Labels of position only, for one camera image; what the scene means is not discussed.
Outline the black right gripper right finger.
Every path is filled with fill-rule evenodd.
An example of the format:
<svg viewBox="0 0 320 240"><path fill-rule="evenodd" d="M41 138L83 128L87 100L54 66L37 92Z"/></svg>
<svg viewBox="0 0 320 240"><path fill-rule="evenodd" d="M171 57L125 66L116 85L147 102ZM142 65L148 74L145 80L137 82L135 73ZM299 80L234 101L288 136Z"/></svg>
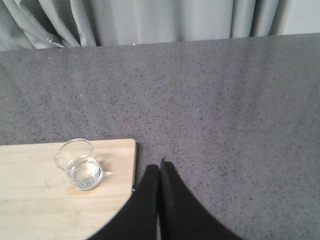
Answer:
<svg viewBox="0 0 320 240"><path fill-rule="evenodd" d="M160 165L160 236L163 240L240 240L215 219L184 184L174 164Z"/></svg>

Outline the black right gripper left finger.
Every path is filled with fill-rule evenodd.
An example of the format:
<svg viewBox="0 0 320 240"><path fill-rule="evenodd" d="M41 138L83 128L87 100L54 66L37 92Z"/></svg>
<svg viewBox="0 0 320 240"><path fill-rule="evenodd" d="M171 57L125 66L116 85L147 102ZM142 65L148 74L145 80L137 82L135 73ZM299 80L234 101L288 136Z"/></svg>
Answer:
<svg viewBox="0 0 320 240"><path fill-rule="evenodd" d="M157 201L160 169L146 167L144 175L120 211L90 240L154 240L157 234Z"/></svg>

